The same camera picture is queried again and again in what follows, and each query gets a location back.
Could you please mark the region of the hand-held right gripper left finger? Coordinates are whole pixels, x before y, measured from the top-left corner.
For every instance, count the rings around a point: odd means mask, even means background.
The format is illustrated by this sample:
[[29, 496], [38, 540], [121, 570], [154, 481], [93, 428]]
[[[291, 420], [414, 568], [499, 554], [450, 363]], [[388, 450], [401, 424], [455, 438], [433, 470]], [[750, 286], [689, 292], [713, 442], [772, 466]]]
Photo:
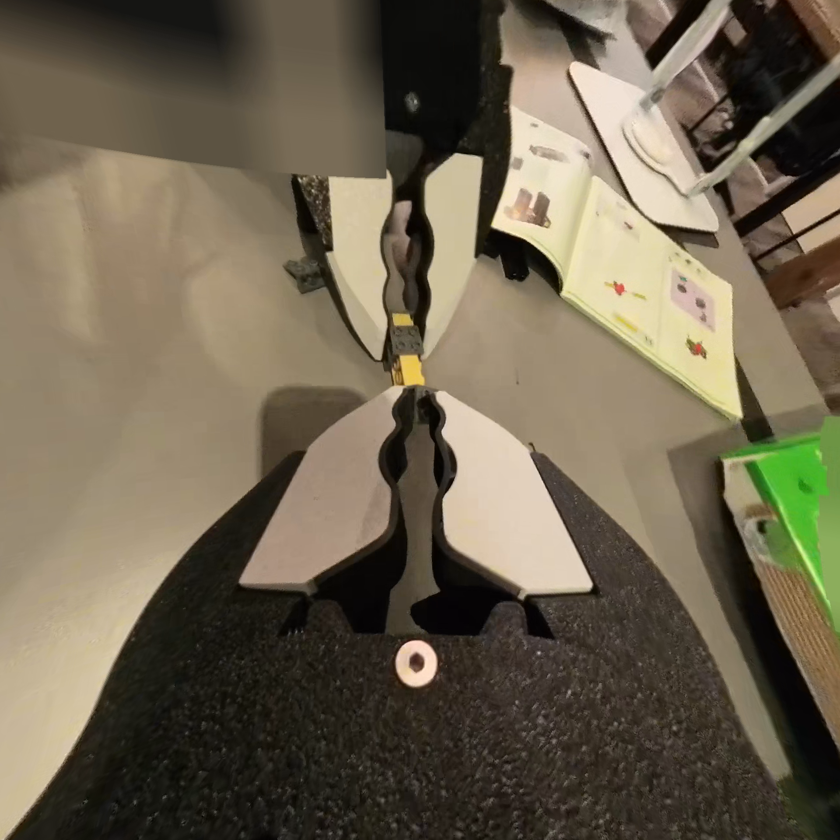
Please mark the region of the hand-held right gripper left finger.
[[307, 449], [239, 577], [251, 590], [389, 595], [406, 566], [398, 485], [413, 395], [394, 385]]

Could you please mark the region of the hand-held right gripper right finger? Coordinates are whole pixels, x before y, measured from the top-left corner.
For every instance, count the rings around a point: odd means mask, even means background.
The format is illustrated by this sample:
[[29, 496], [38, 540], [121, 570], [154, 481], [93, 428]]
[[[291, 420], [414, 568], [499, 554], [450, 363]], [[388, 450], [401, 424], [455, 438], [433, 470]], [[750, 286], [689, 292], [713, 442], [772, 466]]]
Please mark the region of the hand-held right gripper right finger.
[[515, 600], [591, 594], [594, 582], [531, 450], [446, 392], [431, 392], [424, 403], [436, 447], [438, 588]]

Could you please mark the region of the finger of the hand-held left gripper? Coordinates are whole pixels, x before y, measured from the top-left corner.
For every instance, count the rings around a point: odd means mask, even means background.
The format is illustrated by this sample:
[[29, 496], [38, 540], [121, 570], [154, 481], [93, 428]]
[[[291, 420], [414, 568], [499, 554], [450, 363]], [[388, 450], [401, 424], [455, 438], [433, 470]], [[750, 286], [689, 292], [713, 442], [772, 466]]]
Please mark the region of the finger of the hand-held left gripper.
[[393, 207], [393, 182], [383, 178], [329, 178], [332, 248], [327, 261], [342, 308], [365, 351], [381, 362], [388, 330], [383, 232]]
[[479, 156], [454, 154], [425, 180], [423, 216], [431, 241], [425, 269], [429, 303], [423, 330], [424, 358], [444, 336], [476, 264], [481, 172]]

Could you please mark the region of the dark grey square brick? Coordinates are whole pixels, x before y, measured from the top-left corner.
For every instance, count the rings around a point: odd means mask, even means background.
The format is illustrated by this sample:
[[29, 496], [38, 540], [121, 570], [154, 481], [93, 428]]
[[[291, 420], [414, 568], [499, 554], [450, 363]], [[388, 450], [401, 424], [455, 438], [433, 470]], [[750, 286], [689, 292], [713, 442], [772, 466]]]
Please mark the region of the dark grey square brick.
[[289, 259], [284, 262], [283, 268], [293, 279], [298, 292], [302, 295], [318, 291], [327, 286], [323, 268], [316, 259], [309, 257]]

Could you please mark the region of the dark grey brick yellow tile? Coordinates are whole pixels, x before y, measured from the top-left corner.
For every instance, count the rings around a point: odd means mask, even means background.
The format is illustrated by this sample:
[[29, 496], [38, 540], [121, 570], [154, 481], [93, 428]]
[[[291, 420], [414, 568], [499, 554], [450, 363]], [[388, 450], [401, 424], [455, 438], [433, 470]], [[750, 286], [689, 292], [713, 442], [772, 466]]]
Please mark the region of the dark grey brick yellow tile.
[[423, 336], [409, 313], [394, 311], [390, 314], [387, 349], [391, 358], [402, 356], [423, 358]]

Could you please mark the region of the grey desk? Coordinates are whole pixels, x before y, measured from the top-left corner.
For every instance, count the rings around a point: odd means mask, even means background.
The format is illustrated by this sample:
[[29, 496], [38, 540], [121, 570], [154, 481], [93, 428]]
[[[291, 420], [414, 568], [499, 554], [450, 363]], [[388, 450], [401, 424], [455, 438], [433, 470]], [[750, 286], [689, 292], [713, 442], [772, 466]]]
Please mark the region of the grey desk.
[[[2, 838], [168, 573], [299, 446], [293, 400], [385, 386], [329, 294], [284, 277], [299, 248], [283, 175], [2, 140]], [[792, 774], [715, 498], [741, 429], [486, 259], [429, 368], [656, 562], [762, 761]]]

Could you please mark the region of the open instruction booklet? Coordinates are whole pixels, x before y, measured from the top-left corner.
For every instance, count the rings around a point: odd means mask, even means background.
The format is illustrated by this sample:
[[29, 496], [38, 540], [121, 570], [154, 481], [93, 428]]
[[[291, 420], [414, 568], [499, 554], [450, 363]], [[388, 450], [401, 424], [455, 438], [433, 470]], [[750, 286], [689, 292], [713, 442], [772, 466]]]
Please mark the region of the open instruction booklet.
[[733, 421], [743, 419], [731, 286], [592, 171], [581, 141], [510, 106], [495, 234], [549, 261], [560, 297]]

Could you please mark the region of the green cardboard toy box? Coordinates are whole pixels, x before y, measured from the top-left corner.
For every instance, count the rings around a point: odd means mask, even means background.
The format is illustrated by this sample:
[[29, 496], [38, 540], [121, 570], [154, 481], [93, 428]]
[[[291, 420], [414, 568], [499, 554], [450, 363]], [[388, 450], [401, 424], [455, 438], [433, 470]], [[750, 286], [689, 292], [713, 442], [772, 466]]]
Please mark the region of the green cardboard toy box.
[[720, 458], [722, 497], [773, 621], [839, 745], [839, 418]]

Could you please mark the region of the wooden furniture leg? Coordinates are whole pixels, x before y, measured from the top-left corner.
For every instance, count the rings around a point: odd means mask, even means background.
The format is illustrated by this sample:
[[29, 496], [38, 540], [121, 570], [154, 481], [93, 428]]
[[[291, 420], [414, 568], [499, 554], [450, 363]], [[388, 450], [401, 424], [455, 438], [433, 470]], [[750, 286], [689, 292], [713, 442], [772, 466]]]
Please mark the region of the wooden furniture leg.
[[764, 284], [779, 311], [824, 296], [839, 285], [839, 237], [777, 266]]

